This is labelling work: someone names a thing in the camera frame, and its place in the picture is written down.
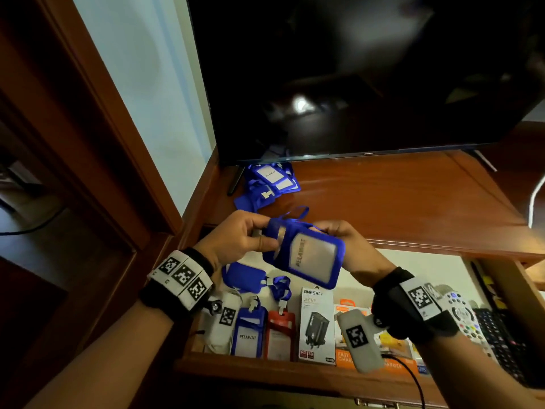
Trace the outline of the person's left hand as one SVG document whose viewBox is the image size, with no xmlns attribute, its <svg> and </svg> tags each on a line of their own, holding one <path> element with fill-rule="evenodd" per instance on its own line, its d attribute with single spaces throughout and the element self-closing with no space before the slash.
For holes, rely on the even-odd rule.
<svg viewBox="0 0 545 409">
<path fill-rule="evenodd" d="M 244 250 L 244 236 L 253 236 L 253 231 L 267 227 L 269 220 L 261 214 L 237 210 L 194 245 L 194 249 L 216 271 L 249 253 Z"/>
</svg>

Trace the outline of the person's right hand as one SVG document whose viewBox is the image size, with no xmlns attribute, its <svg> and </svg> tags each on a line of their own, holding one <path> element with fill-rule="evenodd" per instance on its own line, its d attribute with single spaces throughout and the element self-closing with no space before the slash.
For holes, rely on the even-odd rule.
<svg viewBox="0 0 545 409">
<path fill-rule="evenodd" d="M 343 268 L 362 285 L 373 288 L 397 266 L 373 247 L 350 223 L 343 220 Z"/>
</svg>

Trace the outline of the blue badge holder with lanyard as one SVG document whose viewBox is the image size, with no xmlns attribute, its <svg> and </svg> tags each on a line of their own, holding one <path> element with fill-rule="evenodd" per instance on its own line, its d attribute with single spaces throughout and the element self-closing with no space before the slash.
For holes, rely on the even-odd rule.
<svg viewBox="0 0 545 409">
<path fill-rule="evenodd" d="M 345 255 L 345 242 L 305 222 L 308 206 L 296 218 L 290 212 L 269 220 L 262 235 L 277 240 L 275 251 L 263 254 L 263 260 L 324 289 L 337 285 Z"/>
</svg>

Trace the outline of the person's right forearm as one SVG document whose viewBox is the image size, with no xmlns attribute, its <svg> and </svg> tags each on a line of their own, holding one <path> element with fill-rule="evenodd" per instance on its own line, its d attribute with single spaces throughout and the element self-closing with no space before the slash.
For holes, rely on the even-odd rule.
<svg viewBox="0 0 545 409">
<path fill-rule="evenodd" d="M 449 409 L 545 409 L 462 333 L 416 344 Z"/>
</svg>

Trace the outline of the person's left forearm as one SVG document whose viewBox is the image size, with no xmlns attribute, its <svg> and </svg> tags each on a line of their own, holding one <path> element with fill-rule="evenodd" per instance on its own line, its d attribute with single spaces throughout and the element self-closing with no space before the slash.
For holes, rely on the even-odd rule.
<svg viewBox="0 0 545 409">
<path fill-rule="evenodd" d="M 128 409 L 173 325 L 136 301 L 24 409 Z"/>
</svg>

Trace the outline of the plain blue badge holder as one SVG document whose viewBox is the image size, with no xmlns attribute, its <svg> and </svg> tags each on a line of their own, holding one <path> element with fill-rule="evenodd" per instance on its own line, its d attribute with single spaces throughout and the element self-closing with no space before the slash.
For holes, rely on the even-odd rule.
<svg viewBox="0 0 545 409">
<path fill-rule="evenodd" d="M 264 270 L 234 262 L 221 269 L 223 283 L 239 293 L 258 295 L 268 286 L 268 277 Z"/>
</svg>

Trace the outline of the black television stand leg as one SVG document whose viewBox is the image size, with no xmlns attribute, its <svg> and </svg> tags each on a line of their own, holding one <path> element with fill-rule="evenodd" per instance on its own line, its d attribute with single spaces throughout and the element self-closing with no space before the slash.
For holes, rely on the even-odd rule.
<svg viewBox="0 0 545 409">
<path fill-rule="evenodd" d="M 484 156 L 484 154 L 478 149 L 466 149 L 464 152 L 473 157 L 481 166 L 487 171 L 497 173 L 498 169 Z"/>
<path fill-rule="evenodd" d="M 244 165 L 238 165 L 236 167 L 236 171 L 235 171 L 235 174 L 232 178 L 232 181 L 228 187 L 228 190 L 227 190 L 227 196 L 231 197 L 234 195 L 234 193 L 236 192 L 237 188 L 238 188 L 238 185 L 241 181 L 241 178 L 243 177 L 244 175 L 244 172 L 246 170 L 246 166 Z"/>
</svg>

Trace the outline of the black left wristband with markers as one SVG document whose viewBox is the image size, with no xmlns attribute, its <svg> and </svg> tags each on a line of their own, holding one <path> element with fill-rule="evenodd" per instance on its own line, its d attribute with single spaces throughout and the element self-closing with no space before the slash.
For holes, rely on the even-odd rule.
<svg viewBox="0 0 545 409">
<path fill-rule="evenodd" d="M 139 300 L 177 323 L 206 308 L 215 288 L 212 264 L 194 248 L 171 252 L 147 275 Z"/>
</svg>

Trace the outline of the blue badge holder with clip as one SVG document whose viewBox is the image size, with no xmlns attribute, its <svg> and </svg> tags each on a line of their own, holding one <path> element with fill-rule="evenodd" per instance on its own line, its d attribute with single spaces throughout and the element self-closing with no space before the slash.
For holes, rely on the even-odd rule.
<svg viewBox="0 0 545 409">
<path fill-rule="evenodd" d="M 232 356 L 261 358 L 268 310 L 261 305 L 257 295 L 250 299 L 248 307 L 241 308 L 235 323 Z"/>
</svg>

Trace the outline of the white charger box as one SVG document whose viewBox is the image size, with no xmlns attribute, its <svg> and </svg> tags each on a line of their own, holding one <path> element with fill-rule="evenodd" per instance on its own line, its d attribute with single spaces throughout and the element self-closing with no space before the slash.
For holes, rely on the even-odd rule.
<svg viewBox="0 0 545 409">
<path fill-rule="evenodd" d="M 334 312 L 333 291 L 301 289 L 298 361 L 336 366 Z"/>
</svg>

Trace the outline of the black right wristband with markers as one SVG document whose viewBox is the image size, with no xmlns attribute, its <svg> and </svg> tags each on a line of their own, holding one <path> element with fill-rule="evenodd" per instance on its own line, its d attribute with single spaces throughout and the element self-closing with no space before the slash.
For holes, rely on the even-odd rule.
<svg viewBox="0 0 545 409">
<path fill-rule="evenodd" d="M 397 267 L 372 286 L 374 323 L 392 337 L 416 345 L 454 337 L 460 332 L 457 323 L 428 287 L 429 283 Z"/>
</svg>

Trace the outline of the brown wooden drawer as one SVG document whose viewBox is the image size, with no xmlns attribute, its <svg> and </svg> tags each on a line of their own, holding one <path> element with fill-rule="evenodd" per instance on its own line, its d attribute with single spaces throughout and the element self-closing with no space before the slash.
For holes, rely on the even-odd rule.
<svg viewBox="0 0 545 409">
<path fill-rule="evenodd" d="M 399 260 L 412 274 L 426 275 L 446 283 L 476 283 L 471 262 L 492 277 L 513 317 L 523 328 L 536 352 L 535 361 L 545 364 L 545 299 L 526 269 L 545 261 L 545 245 L 536 253 L 498 250 L 468 250 L 421 244 L 396 244 L 371 240 L 388 258 Z M 223 379 L 236 385 L 257 385 L 283 391 L 316 392 L 337 398 L 353 398 L 365 403 L 421 407 L 418 388 L 408 374 L 392 372 L 357 373 L 334 366 L 234 357 L 204 352 L 204 342 L 189 336 L 174 371 L 186 375 Z"/>
</svg>

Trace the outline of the black television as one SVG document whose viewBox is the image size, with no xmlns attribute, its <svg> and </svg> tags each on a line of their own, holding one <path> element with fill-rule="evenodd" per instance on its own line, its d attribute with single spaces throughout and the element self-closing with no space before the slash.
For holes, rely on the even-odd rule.
<svg viewBox="0 0 545 409">
<path fill-rule="evenodd" d="M 479 148 L 545 99 L 545 0 L 187 5 L 223 166 Z"/>
</svg>

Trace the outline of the white remote control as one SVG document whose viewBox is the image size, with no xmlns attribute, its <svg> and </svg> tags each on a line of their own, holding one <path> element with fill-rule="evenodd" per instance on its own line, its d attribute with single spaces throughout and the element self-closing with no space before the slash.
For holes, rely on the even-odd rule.
<svg viewBox="0 0 545 409">
<path fill-rule="evenodd" d="M 434 288 L 441 295 L 441 305 L 445 306 L 453 317 L 459 331 L 472 343 L 485 349 L 488 343 L 471 307 L 470 299 L 446 285 L 436 285 Z"/>
</svg>

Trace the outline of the brown wooden door frame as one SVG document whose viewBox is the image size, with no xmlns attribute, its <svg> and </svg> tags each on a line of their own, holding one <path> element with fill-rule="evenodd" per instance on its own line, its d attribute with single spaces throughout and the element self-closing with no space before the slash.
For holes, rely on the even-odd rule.
<svg viewBox="0 0 545 409">
<path fill-rule="evenodd" d="M 183 220 L 73 0 L 0 0 L 0 134 L 108 245 L 0 395 L 20 409 L 129 309 Z"/>
</svg>

